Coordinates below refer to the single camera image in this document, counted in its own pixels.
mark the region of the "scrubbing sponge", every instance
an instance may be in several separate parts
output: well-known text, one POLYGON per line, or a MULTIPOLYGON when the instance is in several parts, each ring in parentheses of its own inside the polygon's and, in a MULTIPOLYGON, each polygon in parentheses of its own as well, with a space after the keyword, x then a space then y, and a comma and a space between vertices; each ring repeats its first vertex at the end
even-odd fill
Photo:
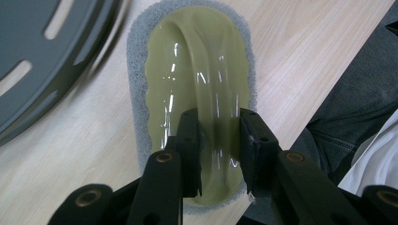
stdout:
MULTIPOLYGON (((207 6, 223 12, 234 22, 246 44, 246 58, 249 62, 249 87, 251 89, 250 109, 255 107, 254 61, 250 43, 250 32, 243 18, 238 16, 230 7, 212 1, 161 1, 144 11, 133 23, 128 38, 128 67, 130 78, 130 92, 133 106, 134 126, 137 140, 139 166, 142 170, 150 155, 151 140, 148 135, 148 109, 145 105, 147 90, 145 79, 145 61, 148 57, 147 41, 155 26, 169 13, 188 6, 207 6)), ((227 200, 229 203, 236 195, 227 200)))

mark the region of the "person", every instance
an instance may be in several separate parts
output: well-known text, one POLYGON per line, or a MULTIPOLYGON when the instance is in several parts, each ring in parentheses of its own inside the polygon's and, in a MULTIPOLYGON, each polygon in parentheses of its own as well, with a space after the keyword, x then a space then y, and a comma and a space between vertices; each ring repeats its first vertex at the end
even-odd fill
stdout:
MULTIPOLYGON (((290 150, 311 158, 339 188, 398 189, 398 1, 368 38, 290 150)), ((244 214, 275 224, 270 193, 244 214)))

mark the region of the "white cloth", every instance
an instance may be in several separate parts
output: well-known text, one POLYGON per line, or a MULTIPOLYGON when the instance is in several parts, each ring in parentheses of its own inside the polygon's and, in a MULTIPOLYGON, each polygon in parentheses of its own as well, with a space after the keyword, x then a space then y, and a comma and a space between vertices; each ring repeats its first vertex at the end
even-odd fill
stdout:
POLYGON ((358 196, 370 185, 398 189, 398 110, 353 158, 353 166, 339 184, 358 196))

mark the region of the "dark gray round tray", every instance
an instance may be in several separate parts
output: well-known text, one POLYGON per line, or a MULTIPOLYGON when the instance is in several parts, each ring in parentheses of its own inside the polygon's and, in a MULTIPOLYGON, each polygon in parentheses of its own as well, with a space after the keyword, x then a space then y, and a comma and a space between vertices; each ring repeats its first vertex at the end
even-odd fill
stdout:
POLYGON ((19 62, 30 71, 0 97, 0 146, 64 96, 105 42, 118 0, 75 0, 59 33, 44 30, 60 1, 0 1, 0 81, 19 62))

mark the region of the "wood grain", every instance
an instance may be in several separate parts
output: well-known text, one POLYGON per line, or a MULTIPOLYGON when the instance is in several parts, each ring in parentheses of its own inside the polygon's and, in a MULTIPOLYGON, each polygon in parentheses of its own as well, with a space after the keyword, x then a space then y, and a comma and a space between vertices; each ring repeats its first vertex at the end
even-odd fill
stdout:
MULTIPOLYGON (((139 177, 127 75, 130 25, 151 1, 125 1, 114 42, 66 97, 0 147, 0 224, 45 224, 76 188, 139 177)), ((248 22, 258 112, 288 149, 393 0, 223 0, 248 22)), ((185 224, 235 224, 246 196, 185 224)))

